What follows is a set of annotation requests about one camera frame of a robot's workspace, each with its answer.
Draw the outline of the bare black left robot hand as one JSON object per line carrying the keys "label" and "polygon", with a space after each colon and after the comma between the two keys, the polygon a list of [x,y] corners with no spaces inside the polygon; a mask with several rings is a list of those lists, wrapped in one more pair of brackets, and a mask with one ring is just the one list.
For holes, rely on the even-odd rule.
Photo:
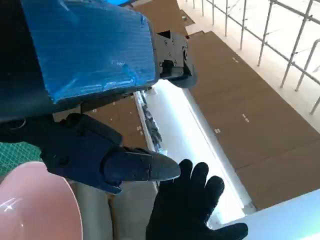
{"label": "bare black left robot hand", "polygon": [[53,114],[95,108],[159,80],[187,89],[197,82],[187,39],[156,33],[140,12],[105,0],[3,0],[0,3],[0,140],[41,150],[47,170],[106,191],[124,181],[180,176],[171,158],[123,145],[96,119]]}

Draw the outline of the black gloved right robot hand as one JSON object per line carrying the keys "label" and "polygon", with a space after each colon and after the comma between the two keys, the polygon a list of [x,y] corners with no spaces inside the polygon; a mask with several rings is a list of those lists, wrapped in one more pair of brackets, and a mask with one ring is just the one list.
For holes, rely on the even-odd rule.
{"label": "black gloved right robot hand", "polygon": [[193,165],[189,159],[179,163],[180,176],[161,182],[146,227],[147,240],[243,240],[249,229],[235,223],[212,230],[207,226],[224,192],[219,176],[207,177],[205,162]]}

